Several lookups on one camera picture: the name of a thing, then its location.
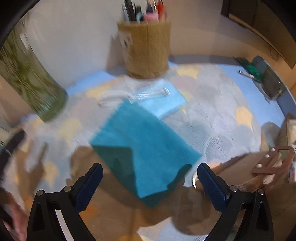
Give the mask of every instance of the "fabric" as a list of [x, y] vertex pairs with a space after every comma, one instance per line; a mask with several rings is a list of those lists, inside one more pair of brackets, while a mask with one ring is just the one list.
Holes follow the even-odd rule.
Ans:
[[172, 191], [201, 156], [169, 126], [129, 101], [124, 101], [91, 145], [148, 207]]

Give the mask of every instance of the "light blue paper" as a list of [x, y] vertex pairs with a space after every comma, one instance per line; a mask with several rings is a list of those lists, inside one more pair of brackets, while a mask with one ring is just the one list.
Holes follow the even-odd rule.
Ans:
[[160, 79], [153, 87], [147, 88], [144, 91], [157, 91], [163, 88], [167, 88], [170, 95], [137, 102], [139, 106], [148, 110], [159, 119], [174, 113], [187, 103], [186, 99], [180, 94], [176, 87], [164, 79]]

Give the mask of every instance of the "burlap pen cup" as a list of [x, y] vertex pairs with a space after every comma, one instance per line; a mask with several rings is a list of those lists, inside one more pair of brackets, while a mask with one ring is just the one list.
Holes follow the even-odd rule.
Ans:
[[118, 22], [124, 65], [129, 76], [149, 79], [168, 69], [170, 22]]

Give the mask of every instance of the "pen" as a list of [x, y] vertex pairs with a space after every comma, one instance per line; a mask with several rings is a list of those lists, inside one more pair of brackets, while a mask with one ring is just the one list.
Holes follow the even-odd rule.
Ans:
[[132, 21], [136, 21], [136, 15], [135, 15], [135, 11], [133, 9], [133, 3], [131, 2], [131, 0], [127, 0], [128, 1], [128, 7], [131, 13], [131, 20]]

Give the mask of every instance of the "white wall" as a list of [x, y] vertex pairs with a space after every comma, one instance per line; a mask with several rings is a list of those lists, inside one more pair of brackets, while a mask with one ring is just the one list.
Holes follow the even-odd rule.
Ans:
[[[29, 42], [43, 66], [63, 87], [93, 72], [122, 64], [116, 25], [121, 18], [122, 3], [123, 0], [41, 0], [29, 12]], [[145, 0], [136, 3], [146, 5]], [[296, 67], [291, 70], [281, 57], [273, 60], [263, 39], [221, 16], [222, 0], [164, 0], [164, 3], [172, 21], [172, 54], [236, 56], [249, 60], [260, 55], [289, 88], [295, 84]]]
[[[146, 7], [146, 0], [135, 2]], [[29, 43], [46, 70], [63, 87], [123, 62], [117, 34], [123, 3], [41, 0], [29, 12]]]

